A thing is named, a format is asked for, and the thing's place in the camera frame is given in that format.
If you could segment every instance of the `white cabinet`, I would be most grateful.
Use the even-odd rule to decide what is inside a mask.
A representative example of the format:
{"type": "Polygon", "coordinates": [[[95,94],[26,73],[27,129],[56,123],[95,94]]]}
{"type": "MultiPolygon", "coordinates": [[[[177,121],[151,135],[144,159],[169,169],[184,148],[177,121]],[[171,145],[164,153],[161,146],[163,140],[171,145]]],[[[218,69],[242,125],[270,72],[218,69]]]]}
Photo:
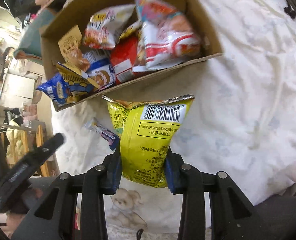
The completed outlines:
{"type": "Polygon", "coordinates": [[[23,98],[8,93],[1,93],[0,108],[13,109],[16,107],[22,107],[23,105],[31,105],[32,100],[30,98],[23,98]]]}
{"type": "Polygon", "coordinates": [[[25,78],[13,74],[7,74],[4,80],[2,94],[9,94],[32,99],[34,88],[34,79],[25,78]]]}
{"type": "Polygon", "coordinates": [[[30,60],[27,63],[27,70],[29,70],[31,73],[34,73],[38,76],[45,77],[44,67],[30,60]]]}

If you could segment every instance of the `teddy bear print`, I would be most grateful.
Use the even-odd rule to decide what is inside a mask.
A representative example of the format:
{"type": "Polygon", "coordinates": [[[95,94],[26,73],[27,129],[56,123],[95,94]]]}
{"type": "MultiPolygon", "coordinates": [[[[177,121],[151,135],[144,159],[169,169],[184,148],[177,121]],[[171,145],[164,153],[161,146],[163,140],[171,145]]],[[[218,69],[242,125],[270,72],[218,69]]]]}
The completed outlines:
{"type": "Polygon", "coordinates": [[[134,230],[147,229],[147,223],[134,212],[141,205],[137,191],[119,188],[111,199],[113,206],[107,212],[107,222],[134,230]]]}

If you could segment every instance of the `white bedsheet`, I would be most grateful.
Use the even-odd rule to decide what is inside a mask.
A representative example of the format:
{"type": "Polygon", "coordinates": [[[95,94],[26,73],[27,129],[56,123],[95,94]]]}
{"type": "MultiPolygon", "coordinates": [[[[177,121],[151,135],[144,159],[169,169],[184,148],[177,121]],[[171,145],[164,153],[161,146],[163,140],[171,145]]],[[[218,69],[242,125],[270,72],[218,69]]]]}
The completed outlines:
{"type": "MultiPolygon", "coordinates": [[[[200,171],[226,171],[255,205],[296,181],[296,19],[284,13],[285,0],[200,2],[213,20],[224,56],[187,66],[162,82],[136,83],[107,96],[143,101],[195,95],[172,150],[200,171]]],[[[104,139],[83,128],[93,116],[112,129],[101,98],[53,111],[54,132],[67,137],[56,153],[61,172],[86,172],[111,153],[104,139]]],[[[120,187],[140,194],[141,204],[131,212],[147,223],[148,232],[178,232],[181,196],[126,179],[120,187]]],[[[109,197],[105,205],[109,215],[109,197]]],[[[208,209],[206,217],[210,226],[208,209]]],[[[132,231],[115,226],[108,231],[110,239],[134,238],[132,231]]],[[[158,237],[176,239],[175,234],[143,239],[158,237]]]]}

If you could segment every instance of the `blue snack bag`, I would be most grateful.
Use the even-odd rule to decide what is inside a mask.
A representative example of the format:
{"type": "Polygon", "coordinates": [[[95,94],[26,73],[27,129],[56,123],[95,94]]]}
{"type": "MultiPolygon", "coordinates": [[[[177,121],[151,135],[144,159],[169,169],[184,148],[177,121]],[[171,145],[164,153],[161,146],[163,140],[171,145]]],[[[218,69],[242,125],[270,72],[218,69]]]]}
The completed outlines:
{"type": "Polygon", "coordinates": [[[60,73],[57,73],[53,78],[38,86],[36,90],[44,92],[58,106],[76,102],[60,73]]]}
{"type": "Polygon", "coordinates": [[[75,73],[72,69],[73,66],[68,64],[61,64],[58,62],[57,69],[62,75],[63,80],[69,87],[71,94],[75,97],[86,96],[88,93],[93,92],[95,87],[88,82],[88,77],[82,77],[75,73]]]}

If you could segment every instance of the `yellow snack bag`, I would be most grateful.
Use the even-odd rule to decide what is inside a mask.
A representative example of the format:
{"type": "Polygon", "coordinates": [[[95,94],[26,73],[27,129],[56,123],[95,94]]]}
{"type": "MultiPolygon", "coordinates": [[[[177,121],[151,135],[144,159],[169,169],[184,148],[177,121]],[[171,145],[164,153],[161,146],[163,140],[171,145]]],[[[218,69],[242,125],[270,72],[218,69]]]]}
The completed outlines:
{"type": "Polygon", "coordinates": [[[147,102],[103,98],[108,101],[114,129],[121,137],[123,176],[151,187],[166,187],[163,164],[170,140],[182,124],[194,96],[147,102]]]}

